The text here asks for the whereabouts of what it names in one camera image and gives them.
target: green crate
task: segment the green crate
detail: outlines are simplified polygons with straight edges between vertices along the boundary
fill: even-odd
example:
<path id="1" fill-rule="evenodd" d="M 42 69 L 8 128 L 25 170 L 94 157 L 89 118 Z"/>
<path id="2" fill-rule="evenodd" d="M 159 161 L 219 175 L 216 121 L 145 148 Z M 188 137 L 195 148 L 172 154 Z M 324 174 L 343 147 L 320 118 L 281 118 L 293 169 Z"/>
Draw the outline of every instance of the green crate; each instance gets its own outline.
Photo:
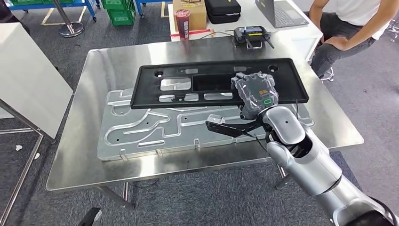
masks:
<path id="1" fill-rule="evenodd" d="M 125 10 L 107 10 L 112 25 L 133 25 L 135 21 L 136 11 L 133 2 L 130 2 L 129 9 Z"/>
<path id="2" fill-rule="evenodd" d="M 127 10 L 131 4 L 130 0 L 101 0 L 104 9 Z"/>
<path id="3" fill-rule="evenodd" d="M 44 4 L 52 4 L 52 0 L 41 0 Z M 60 3 L 73 3 L 75 0 L 58 0 Z"/>
<path id="4" fill-rule="evenodd" d="M 41 0 L 11 0 L 14 6 L 19 5 L 31 5 L 31 4 L 42 4 Z"/>

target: cardboard box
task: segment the cardboard box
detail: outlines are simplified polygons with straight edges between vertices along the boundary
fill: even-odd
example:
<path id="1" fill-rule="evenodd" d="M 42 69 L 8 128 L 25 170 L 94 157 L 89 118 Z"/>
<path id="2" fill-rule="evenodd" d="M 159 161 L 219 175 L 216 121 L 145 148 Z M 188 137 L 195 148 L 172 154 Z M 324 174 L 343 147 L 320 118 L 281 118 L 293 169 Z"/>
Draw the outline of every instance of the cardboard box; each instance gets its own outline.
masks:
<path id="1" fill-rule="evenodd" d="M 179 9 L 187 9 L 190 11 L 189 30 L 205 30 L 207 28 L 207 9 L 205 8 L 205 0 L 173 0 L 173 12 Z"/>

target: screw hole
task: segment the screw hole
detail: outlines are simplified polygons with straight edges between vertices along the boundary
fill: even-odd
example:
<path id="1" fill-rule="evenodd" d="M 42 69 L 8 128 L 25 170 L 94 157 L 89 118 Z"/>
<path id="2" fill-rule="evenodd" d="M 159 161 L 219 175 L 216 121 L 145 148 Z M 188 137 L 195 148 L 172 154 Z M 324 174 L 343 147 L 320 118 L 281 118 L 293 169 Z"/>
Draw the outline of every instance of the screw hole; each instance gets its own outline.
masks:
<path id="1" fill-rule="evenodd" d="M 269 65 L 269 70 L 274 73 L 277 72 L 279 70 L 279 67 L 277 67 L 276 65 Z"/>
<path id="2" fill-rule="evenodd" d="M 163 71 L 157 71 L 157 72 L 155 72 L 155 77 L 158 77 L 158 78 L 160 78 L 160 77 L 162 77 L 162 75 L 163 75 Z"/>

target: cable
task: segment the cable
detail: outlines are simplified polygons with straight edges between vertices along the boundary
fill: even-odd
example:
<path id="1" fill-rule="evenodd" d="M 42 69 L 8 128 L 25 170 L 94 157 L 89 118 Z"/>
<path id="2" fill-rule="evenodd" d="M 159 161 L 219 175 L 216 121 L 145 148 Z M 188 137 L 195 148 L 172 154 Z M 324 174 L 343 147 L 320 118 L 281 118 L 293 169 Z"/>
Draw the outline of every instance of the cable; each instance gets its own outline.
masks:
<path id="1" fill-rule="evenodd" d="M 267 149 L 262 145 L 262 143 L 261 143 L 261 141 L 258 139 L 258 136 L 257 136 L 257 135 L 255 135 L 255 138 L 256 138 L 256 141 L 259 143 L 259 145 L 263 148 L 263 150 L 264 150 L 265 152 L 267 152 Z"/>
<path id="2" fill-rule="evenodd" d="M 227 35 L 230 35 L 230 36 L 234 37 L 234 35 L 228 34 L 228 33 L 226 33 L 226 32 L 212 32 L 212 33 L 210 33 L 210 34 L 205 35 L 204 37 L 202 37 L 202 38 L 200 38 L 200 39 L 203 39 L 203 38 L 205 38 L 205 37 L 208 37 L 209 35 L 216 34 L 216 33 L 227 34 Z"/>
<path id="3" fill-rule="evenodd" d="M 296 119 L 298 119 L 298 99 L 295 99 L 296 104 Z"/>
<path id="4" fill-rule="evenodd" d="M 391 217 L 392 217 L 393 226 L 398 226 L 398 220 L 396 220 L 396 216 L 392 212 L 392 210 L 387 205 L 385 205 L 385 203 L 383 203 L 382 201 L 380 201 L 378 199 L 375 199 L 375 198 L 373 198 L 371 196 L 369 196 L 369 197 L 370 197 L 370 199 L 374 200 L 376 203 L 380 204 L 386 211 L 388 211 L 390 213 Z"/>
<path id="5" fill-rule="evenodd" d="M 138 186 L 138 185 L 133 185 L 133 186 L 134 186 L 134 187 L 137 187 L 137 188 L 148 188 L 148 187 L 153 186 L 153 185 L 155 185 L 156 183 L 158 183 L 159 180 L 160 180 L 160 179 L 158 178 L 158 179 L 156 179 L 156 181 L 154 181 L 152 184 L 145 185 L 145 186 Z"/>

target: person's hand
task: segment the person's hand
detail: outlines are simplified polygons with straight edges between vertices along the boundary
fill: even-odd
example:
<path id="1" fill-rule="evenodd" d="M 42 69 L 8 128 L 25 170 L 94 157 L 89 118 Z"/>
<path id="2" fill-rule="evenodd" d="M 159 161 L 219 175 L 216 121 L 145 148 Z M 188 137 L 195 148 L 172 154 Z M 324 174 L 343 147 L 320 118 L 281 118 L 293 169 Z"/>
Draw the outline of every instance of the person's hand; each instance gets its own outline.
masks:
<path id="1" fill-rule="evenodd" d="M 349 49 L 346 45 L 347 42 L 348 40 L 344 36 L 334 36 L 325 41 L 324 44 L 330 44 L 341 51 L 347 51 Z"/>

